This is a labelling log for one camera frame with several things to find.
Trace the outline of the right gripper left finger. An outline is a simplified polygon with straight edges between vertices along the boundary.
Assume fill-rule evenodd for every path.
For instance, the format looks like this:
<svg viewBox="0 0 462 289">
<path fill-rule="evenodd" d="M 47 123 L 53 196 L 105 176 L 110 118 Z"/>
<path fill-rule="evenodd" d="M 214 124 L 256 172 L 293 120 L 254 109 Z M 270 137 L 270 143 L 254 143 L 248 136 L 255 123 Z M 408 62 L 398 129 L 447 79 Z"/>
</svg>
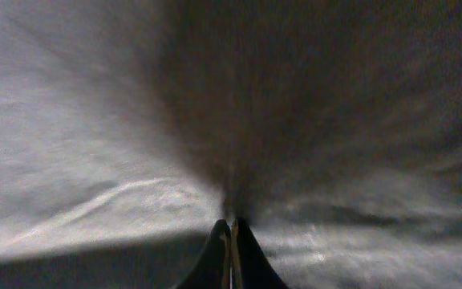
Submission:
<svg viewBox="0 0 462 289">
<path fill-rule="evenodd" d="M 230 289 L 230 228 L 217 220 L 192 270 L 174 289 Z"/>
</svg>

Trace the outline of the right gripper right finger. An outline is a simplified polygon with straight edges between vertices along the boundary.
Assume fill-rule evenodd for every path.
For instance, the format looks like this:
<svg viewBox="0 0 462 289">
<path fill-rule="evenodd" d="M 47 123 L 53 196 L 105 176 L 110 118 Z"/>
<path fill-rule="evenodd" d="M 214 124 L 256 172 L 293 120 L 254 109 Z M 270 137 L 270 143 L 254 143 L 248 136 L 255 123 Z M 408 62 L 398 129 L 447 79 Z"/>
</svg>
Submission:
<svg viewBox="0 0 462 289">
<path fill-rule="evenodd" d="M 232 289 L 289 289 L 271 267 L 244 218 L 233 221 L 231 243 Z"/>
</svg>

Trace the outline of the blue denim shorts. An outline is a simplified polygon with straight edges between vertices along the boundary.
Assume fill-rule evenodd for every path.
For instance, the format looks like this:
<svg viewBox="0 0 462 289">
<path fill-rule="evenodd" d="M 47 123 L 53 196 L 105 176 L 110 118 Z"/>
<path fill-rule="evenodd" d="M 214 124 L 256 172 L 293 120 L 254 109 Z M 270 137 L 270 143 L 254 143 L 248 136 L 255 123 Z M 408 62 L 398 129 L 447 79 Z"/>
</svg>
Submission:
<svg viewBox="0 0 462 289">
<path fill-rule="evenodd" d="M 0 1 L 0 288 L 462 288 L 462 1 Z"/>
</svg>

